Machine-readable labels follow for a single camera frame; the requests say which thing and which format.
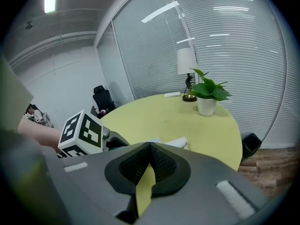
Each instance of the office chair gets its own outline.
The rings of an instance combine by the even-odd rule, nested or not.
[[[103,86],[97,86],[94,88],[93,98],[97,103],[98,110],[108,110],[111,112],[116,109],[114,102],[111,100],[111,96],[108,90],[105,90]]]
[[[51,122],[51,120],[50,120],[49,115],[48,115],[46,112],[43,113],[43,119],[44,119],[45,125],[46,125],[47,127],[50,127],[50,128],[53,128],[53,127],[54,127],[53,124],[52,124],[52,122]]]

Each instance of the person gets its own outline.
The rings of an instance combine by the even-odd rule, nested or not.
[[[36,140],[42,146],[52,147],[57,153],[62,153],[58,148],[61,134],[61,131],[58,129],[40,126],[23,116],[17,131],[23,136]]]
[[[34,104],[29,104],[26,112],[29,113],[32,117],[34,117],[34,121],[38,124],[45,125],[45,120],[41,111]]]

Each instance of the black and white marker cube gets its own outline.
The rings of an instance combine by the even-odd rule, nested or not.
[[[68,157],[103,151],[103,124],[84,110],[69,118],[62,130],[58,148]]]

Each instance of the table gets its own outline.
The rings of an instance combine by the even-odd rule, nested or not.
[[[185,136],[190,151],[217,158],[238,170],[242,158],[239,127],[233,116],[217,104],[212,116],[198,112],[197,102],[163,94],[145,97],[113,110],[102,119],[103,125],[118,132],[130,144],[160,138],[162,143]],[[148,167],[136,187],[139,214],[150,203],[150,188],[155,184]]]

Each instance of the table lamp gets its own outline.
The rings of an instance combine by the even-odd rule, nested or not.
[[[197,97],[191,94],[192,84],[191,81],[193,77],[190,73],[194,73],[191,68],[198,68],[197,62],[195,59],[195,54],[191,48],[182,48],[177,51],[177,68],[178,74],[187,74],[186,85],[188,89],[188,93],[182,96],[182,100],[185,102],[194,102],[197,100]]]

